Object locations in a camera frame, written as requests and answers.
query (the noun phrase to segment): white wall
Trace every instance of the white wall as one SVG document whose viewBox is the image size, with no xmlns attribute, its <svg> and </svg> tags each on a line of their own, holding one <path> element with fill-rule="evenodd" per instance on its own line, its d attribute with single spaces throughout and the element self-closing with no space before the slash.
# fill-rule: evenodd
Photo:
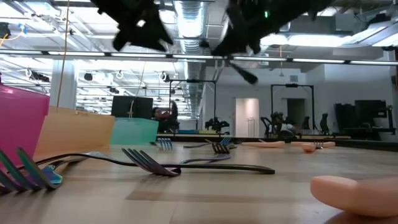
<svg viewBox="0 0 398 224">
<path fill-rule="evenodd" d="M 274 111 L 281 110 L 283 98 L 310 98 L 310 91 L 303 88 L 278 87 L 274 90 Z M 234 113 L 236 109 L 235 98 L 257 98 L 259 100 L 259 117 L 270 118 L 271 115 L 271 87 L 270 86 L 233 86 L 217 85 L 217 117 L 227 121 L 234 133 Z M 263 136 L 265 127 L 259 125 L 259 135 Z"/>
<path fill-rule="evenodd" d="M 387 55 L 380 60 L 388 60 Z M 328 126 L 338 131 L 333 104 L 355 100 L 385 100 L 393 104 L 393 84 L 390 67 L 367 65 L 320 65 L 307 73 L 307 83 L 315 85 L 315 119 L 319 127 L 322 113 L 328 113 Z M 375 119 L 379 126 L 388 127 L 387 119 Z M 395 141 L 395 136 L 382 134 L 382 140 Z"/>
<path fill-rule="evenodd" d="M 179 123 L 180 123 L 180 130 L 196 130 L 197 121 L 194 119 L 179 120 Z"/>
<path fill-rule="evenodd" d="M 290 83 L 290 76 L 297 75 L 298 76 L 298 84 L 305 84 L 305 73 L 302 73 L 299 69 L 295 68 L 285 68 L 282 69 L 283 77 L 280 76 L 280 69 L 276 68 L 270 71 L 267 68 L 263 69 L 249 69 L 249 72 L 257 75 L 259 82 L 258 85 L 271 85 L 271 84 L 286 84 Z M 250 84 L 246 83 L 244 79 L 237 73 L 237 71 L 233 70 L 230 67 L 226 67 L 223 69 L 223 72 L 220 75 L 220 79 L 218 80 L 217 85 L 243 85 L 250 86 Z"/>
<path fill-rule="evenodd" d="M 202 128 L 205 128 L 205 123 L 214 118 L 214 86 L 206 83 L 203 88 L 202 99 Z"/>
</svg>

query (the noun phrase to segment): wooden table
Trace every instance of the wooden table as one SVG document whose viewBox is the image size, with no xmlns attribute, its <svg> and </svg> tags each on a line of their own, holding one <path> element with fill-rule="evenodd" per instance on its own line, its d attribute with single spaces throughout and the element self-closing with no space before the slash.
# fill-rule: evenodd
<svg viewBox="0 0 398 224">
<path fill-rule="evenodd" d="M 213 155 L 210 147 L 159 152 L 143 149 L 162 162 Z M 109 153 L 127 157 L 120 148 Z M 299 147 L 256 149 L 239 146 L 232 159 L 219 163 L 257 164 L 275 175 L 228 170 L 184 169 L 180 177 L 149 175 L 137 167 L 83 161 L 68 169 L 64 185 L 52 192 L 24 192 L 0 197 L 1 224 L 132 223 L 398 223 L 398 218 L 361 218 L 326 206 L 310 193 L 318 175 L 353 179 L 397 175 L 398 154 L 361 149 L 324 149 L 304 154 Z"/>
</svg>

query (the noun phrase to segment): computer screen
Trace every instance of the computer screen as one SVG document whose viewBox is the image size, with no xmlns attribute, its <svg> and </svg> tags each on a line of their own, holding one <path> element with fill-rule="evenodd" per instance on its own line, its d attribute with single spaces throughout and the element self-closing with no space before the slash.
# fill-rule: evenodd
<svg viewBox="0 0 398 224">
<path fill-rule="evenodd" d="M 128 118 L 133 100 L 132 117 L 151 119 L 154 99 L 145 97 L 114 96 L 111 114 L 117 118 Z"/>
<path fill-rule="evenodd" d="M 385 100 L 356 100 L 355 114 L 357 118 L 386 118 L 387 111 L 383 110 L 386 107 Z"/>
</svg>

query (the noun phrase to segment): black chair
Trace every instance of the black chair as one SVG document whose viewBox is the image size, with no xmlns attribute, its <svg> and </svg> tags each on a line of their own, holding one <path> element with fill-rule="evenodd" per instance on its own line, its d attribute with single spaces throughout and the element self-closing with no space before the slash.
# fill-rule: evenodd
<svg viewBox="0 0 398 224">
<path fill-rule="evenodd" d="M 329 127 L 328 127 L 328 114 L 322 114 L 322 119 L 320 122 L 322 134 L 329 134 Z"/>
<path fill-rule="evenodd" d="M 303 124 L 301 125 L 301 129 L 303 130 L 309 130 L 310 129 L 310 117 L 306 116 L 304 118 Z"/>
</svg>

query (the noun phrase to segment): ceiling light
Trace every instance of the ceiling light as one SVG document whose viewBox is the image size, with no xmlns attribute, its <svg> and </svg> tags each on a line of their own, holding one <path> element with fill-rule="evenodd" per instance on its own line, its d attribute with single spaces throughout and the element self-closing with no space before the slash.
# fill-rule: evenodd
<svg viewBox="0 0 398 224">
<path fill-rule="evenodd" d="M 134 54 L 134 53 L 112 53 L 114 57 L 135 57 L 135 58 L 166 58 L 166 54 Z"/>
<path fill-rule="evenodd" d="M 0 50 L 0 54 L 42 54 L 37 50 Z"/>
<path fill-rule="evenodd" d="M 92 80 L 93 80 L 93 74 L 91 74 L 91 73 L 86 73 L 86 74 L 85 74 L 85 80 L 86 80 L 86 81 L 92 81 Z"/>
<path fill-rule="evenodd" d="M 345 41 L 343 44 L 358 44 L 361 41 L 369 38 L 370 36 L 373 36 L 374 34 L 377 34 L 378 32 L 384 30 L 386 27 L 382 26 L 382 27 L 372 27 L 369 26 L 369 28 L 367 30 L 364 30 L 362 32 L 359 32 L 355 35 L 353 35 L 351 38 L 349 38 L 347 41 Z"/>
<path fill-rule="evenodd" d="M 350 65 L 390 65 L 397 66 L 398 62 L 377 62 L 377 61 L 351 61 Z"/>
<path fill-rule="evenodd" d="M 182 58 L 182 59 L 214 59 L 211 55 L 173 55 L 173 58 Z"/>
<path fill-rule="evenodd" d="M 344 41 L 343 37 L 335 35 L 293 35 L 288 44 L 307 47 L 337 47 Z"/>
<path fill-rule="evenodd" d="M 391 35 L 384 40 L 377 42 L 373 47 L 389 47 L 398 45 L 398 34 Z"/>
<path fill-rule="evenodd" d="M 344 63 L 344 60 L 295 58 L 295 59 L 293 59 L 293 62 L 308 62 L 308 63 Z"/>
<path fill-rule="evenodd" d="M 137 23 L 137 26 L 138 27 L 143 27 L 145 25 L 145 21 L 143 21 L 143 20 L 140 20 L 140 21 L 138 21 L 138 23 Z"/>
<path fill-rule="evenodd" d="M 71 55 L 71 56 L 105 56 L 102 52 L 49 52 L 50 55 Z"/>
<path fill-rule="evenodd" d="M 272 57 L 239 57 L 234 56 L 234 60 L 252 60 L 261 62 L 286 62 L 286 58 L 272 58 Z"/>
<path fill-rule="evenodd" d="M 261 39 L 261 45 L 285 45 L 287 38 L 284 35 L 270 34 Z"/>
</svg>

